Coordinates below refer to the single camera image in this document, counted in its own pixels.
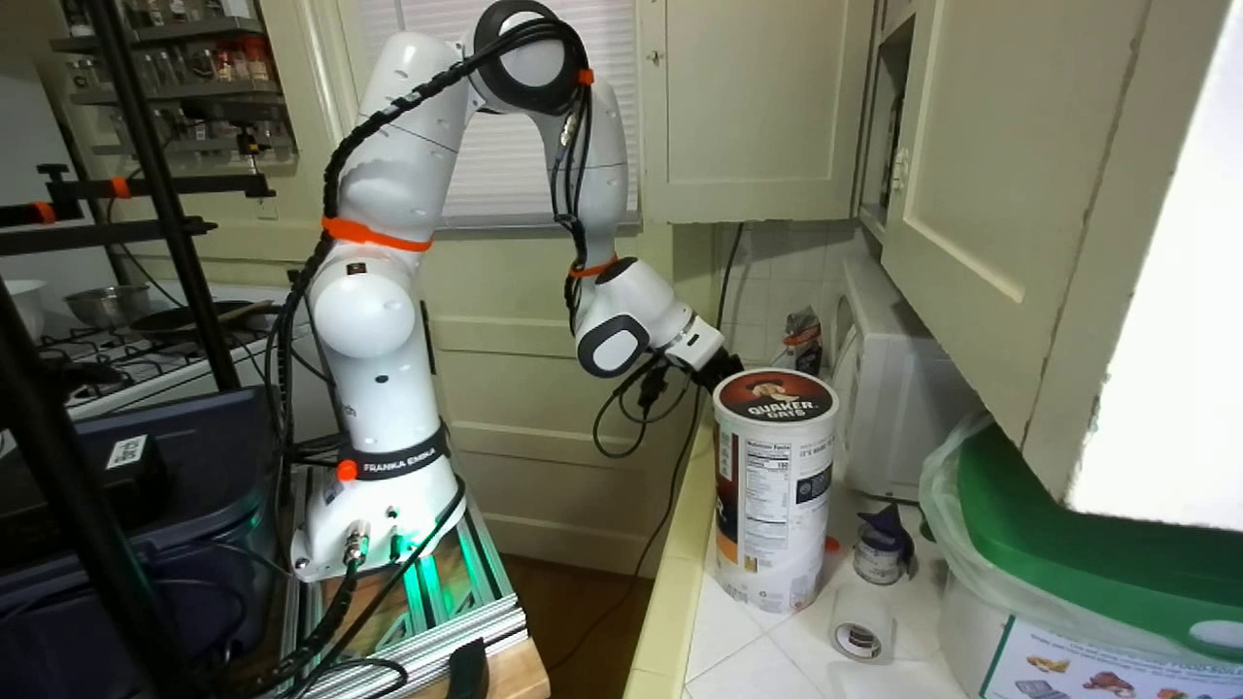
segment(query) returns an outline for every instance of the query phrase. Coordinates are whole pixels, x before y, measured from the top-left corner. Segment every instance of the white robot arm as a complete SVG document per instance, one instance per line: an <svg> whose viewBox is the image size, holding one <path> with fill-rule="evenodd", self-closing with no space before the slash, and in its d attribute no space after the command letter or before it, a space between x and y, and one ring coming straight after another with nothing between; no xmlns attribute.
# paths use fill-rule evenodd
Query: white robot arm
<svg viewBox="0 0 1243 699"><path fill-rule="evenodd" d="M312 262L312 317L347 423L337 475L322 475L293 532L299 578L383 567L463 511L433 413L415 271L472 111L536 119L551 212L574 237L567 304L587 374L616 375L668 353L697 383L732 374L706 327L640 260L616 260L625 142L616 101L594 83L580 35L533 0L495 0L472 46L394 35L369 83L365 124L325 169L325 243Z"/></svg>

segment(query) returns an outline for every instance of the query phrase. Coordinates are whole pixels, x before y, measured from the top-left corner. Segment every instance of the countertop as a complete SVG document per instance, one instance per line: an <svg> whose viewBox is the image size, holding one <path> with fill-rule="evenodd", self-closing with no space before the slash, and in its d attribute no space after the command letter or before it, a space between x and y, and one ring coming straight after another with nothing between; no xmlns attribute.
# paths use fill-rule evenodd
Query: countertop
<svg viewBox="0 0 1243 699"><path fill-rule="evenodd" d="M936 620L943 563L919 546L919 569L871 587L850 567L850 545L831 558L831 578L800 615L760 615L730 599L712 576L714 431L697 428L678 501L657 567L646 629L631 651L630 699L959 699ZM831 615L844 587L880 599L897 620L888 660L866 664L836 651Z"/></svg>

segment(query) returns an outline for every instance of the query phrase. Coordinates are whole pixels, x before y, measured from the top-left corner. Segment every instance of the storage container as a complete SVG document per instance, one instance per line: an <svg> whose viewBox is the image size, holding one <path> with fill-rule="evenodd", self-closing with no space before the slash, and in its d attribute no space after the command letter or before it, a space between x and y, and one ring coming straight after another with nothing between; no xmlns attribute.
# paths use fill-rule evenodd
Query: storage container
<svg viewBox="0 0 1243 699"><path fill-rule="evenodd" d="M927 457L919 506L963 692L1243 696L1243 536L1068 511L990 423Z"/></svg>
<svg viewBox="0 0 1243 699"><path fill-rule="evenodd" d="M76 423L88 466L103 466L133 433L148 433L167 489L143 523L129 523L129 545L187 655L214 670L260 635L270 589L268 400L216 393ZM15 479L22 460L5 457L0 471ZM0 686L0 696L134 696L139 670L76 556L55 552L0 576Z"/></svg>

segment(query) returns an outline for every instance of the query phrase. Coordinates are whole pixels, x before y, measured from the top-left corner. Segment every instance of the shelf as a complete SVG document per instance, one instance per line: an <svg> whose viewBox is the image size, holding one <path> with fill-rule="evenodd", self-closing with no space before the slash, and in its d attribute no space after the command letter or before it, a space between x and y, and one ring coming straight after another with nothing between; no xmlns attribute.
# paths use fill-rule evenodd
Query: shelf
<svg viewBox="0 0 1243 699"><path fill-rule="evenodd" d="M214 35L264 35L264 23L260 20L163 23L148 29L129 29L129 42L148 46L148 42L187 42L187 38L214 38ZM63 49L63 54L88 54L98 46L101 42L93 35L51 38L51 49Z"/></svg>
<svg viewBox="0 0 1243 699"><path fill-rule="evenodd" d="M216 101L216 97L239 97L239 101L270 101L283 105L274 83L209 83L209 86L178 86L178 89L148 89L148 101ZM117 105L112 89L76 89L68 92L76 105Z"/></svg>
<svg viewBox="0 0 1243 699"><path fill-rule="evenodd" d="M178 225L187 237L209 231L214 220L182 216ZM68 225L68 227L0 227L0 257L20 253L51 253L51 248L93 248L93 243L123 243L123 239L160 239L160 220L112 220L112 225Z"/></svg>

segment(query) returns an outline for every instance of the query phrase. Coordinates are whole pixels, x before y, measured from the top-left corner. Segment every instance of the cylindrical container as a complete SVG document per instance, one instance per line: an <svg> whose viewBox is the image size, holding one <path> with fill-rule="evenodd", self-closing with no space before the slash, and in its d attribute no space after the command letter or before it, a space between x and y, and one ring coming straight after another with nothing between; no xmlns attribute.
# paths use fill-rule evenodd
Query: cylindrical container
<svg viewBox="0 0 1243 699"><path fill-rule="evenodd" d="M793 615L824 587L836 393L793 369L714 387L714 578L743 602Z"/></svg>

